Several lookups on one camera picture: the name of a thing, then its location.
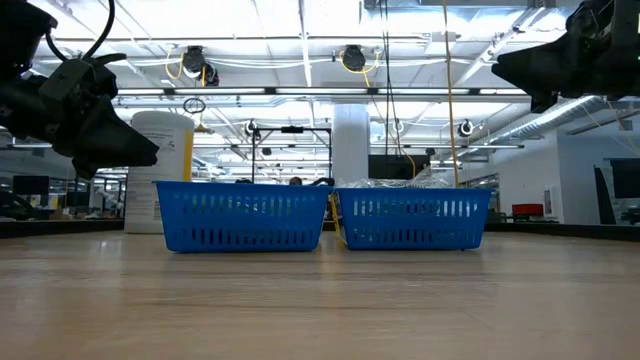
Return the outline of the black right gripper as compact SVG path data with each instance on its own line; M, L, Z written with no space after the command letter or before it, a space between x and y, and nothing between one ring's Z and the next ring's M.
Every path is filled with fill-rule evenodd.
M583 1L565 28L553 42L499 55L492 73L531 95L535 113L560 97L639 93L638 0Z

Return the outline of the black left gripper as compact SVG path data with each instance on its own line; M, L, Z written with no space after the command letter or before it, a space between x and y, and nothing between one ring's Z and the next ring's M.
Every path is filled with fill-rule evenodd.
M68 59L49 77L1 83L1 125L14 137L44 141L91 179L100 168L148 167L159 147L121 120L111 104L114 57Z

